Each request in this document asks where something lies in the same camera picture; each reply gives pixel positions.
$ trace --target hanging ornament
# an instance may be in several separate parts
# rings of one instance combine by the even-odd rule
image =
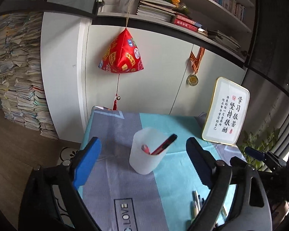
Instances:
[[[198,77],[196,76],[196,74],[198,73],[200,62],[204,55],[204,50],[204,47],[200,47],[197,58],[194,56],[193,52],[190,53],[190,58],[188,61],[192,65],[192,68],[194,70],[194,74],[191,74],[187,77],[187,83],[190,86],[196,86],[198,84]]]
[[[118,96],[120,74],[144,69],[138,47],[127,29],[132,4],[133,0],[129,0],[125,29],[113,40],[99,63],[100,69],[119,74],[113,110],[117,110],[117,101],[121,99]]]

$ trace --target pen cup on shelf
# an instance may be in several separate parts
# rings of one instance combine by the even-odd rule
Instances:
[[[132,168],[139,174],[147,175],[152,172],[160,163],[162,158],[168,151],[167,147],[163,152],[158,155],[149,155],[145,153],[141,146],[147,145],[152,153],[157,149],[165,140],[167,136],[154,128],[144,128],[134,134],[131,154],[129,157],[129,163]]]

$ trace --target gold frame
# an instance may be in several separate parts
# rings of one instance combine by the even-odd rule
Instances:
[[[212,94],[211,103],[210,103],[210,107],[209,107],[209,113],[207,114],[206,121],[205,121],[205,123],[204,123],[204,125],[203,125],[203,127],[202,127],[201,138],[202,138],[203,140],[207,141],[207,142],[214,142],[214,143],[220,143],[220,144],[224,144],[224,145],[228,145],[228,146],[234,146],[234,145],[237,143],[238,139],[239,139],[239,135],[241,134],[243,124],[242,124],[242,126],[241,126],[240,133],[239,133],[237,139],[235,140],[234,144],[222,143],[222,142],[217,142],[217,141],[206,140],[206,139],[204,139],[204,137],[203,137],[203,131],[204,131],[204,128],[205,128],[205,126],[206,126],[206,124],[207,124],[207,120],[208,120],[208,118],[209,118],[209,114],[210,114],[211,107],[212,107],[212,103],[213,103],[213,98],[214,98],[215,92],[216,92],[217,80],[218,80],[219,78],[224,78],[225,80],[227,80],[227,81],[229,81],[229,82],[232,82],[232,83],[238,85],[239,87],[241,87],[242,89],[246,90],[246,91],[248,92],[249,99],[250,99],[250,93],[249,93],[249,90],[248,90],[247,88],[244,88],[243,86],[241,86],[241,85],[239,85],[239,84],[237,84],[237,83],[235,83],[235,82],[233,82],[233,81],[231,81],[231,80],[229,80],[229,79],[227,79],[227,78],[225,78],[225,77],[223,77],[223,76],[218,77],[218,78],[216,79],[216,82],[215,82],[214,92],[213,92],[213,94]],[[244,121],[245,121],[245,117],[246,117],[246,113],[247,113],[247,109],[248,109],[248,104],[249,104],[249,100],[248,100],[248,103],[247,103],[247,106],[246,106],[246,112],[245,112],[245,115],[244,115],[243,123],[244,123]]]

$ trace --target green plant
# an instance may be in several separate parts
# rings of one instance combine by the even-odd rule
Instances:
[[[239,146],[239,150],[242,152],[244,155],[246,161],[252,165],[255,166],[257,170],[259,170],[263,166],[262,161],[257,161],[254,158],[250,157],[247,155],[244,150],[246,147],[251,147],[253,149],[256,149],[261,152],[267,152],[270,151],[275,144],[277,143],[278,140],[278,135],[279,135],[280,129],[274,129],[272,132],[267,132],[267,138],[265,140],[259,140],[259,135],[253,135],[252,132],[249,134],[246,131],[243,131],[244,133],[244,139],[242,145]]]

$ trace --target white cup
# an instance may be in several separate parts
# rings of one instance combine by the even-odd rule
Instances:
[[[139,174],[147,175],[151,173],[160,163],[162,158],[168,151],[167,147],[163,152],[158,155],[149,155],[142,149],[142,145],[147,145],[150,153],[156,150],[169,136],[165,136],[163,133],[154,128],[144,128],[134,134],[131,154],[129,157],[129,163],[132,168]]]

